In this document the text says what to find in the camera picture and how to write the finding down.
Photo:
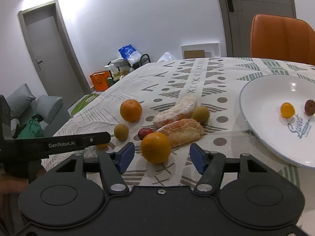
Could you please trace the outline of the left hand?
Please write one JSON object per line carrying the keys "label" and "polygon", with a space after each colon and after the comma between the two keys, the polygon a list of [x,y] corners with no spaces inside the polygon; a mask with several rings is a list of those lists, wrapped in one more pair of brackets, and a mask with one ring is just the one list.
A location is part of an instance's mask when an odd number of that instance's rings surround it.
{"label": "left hand", "polygon": [[4,224],[5,195],[10,193],[21,193],[28,186],[28,180],[1,174],[1,235],[7,235]]}

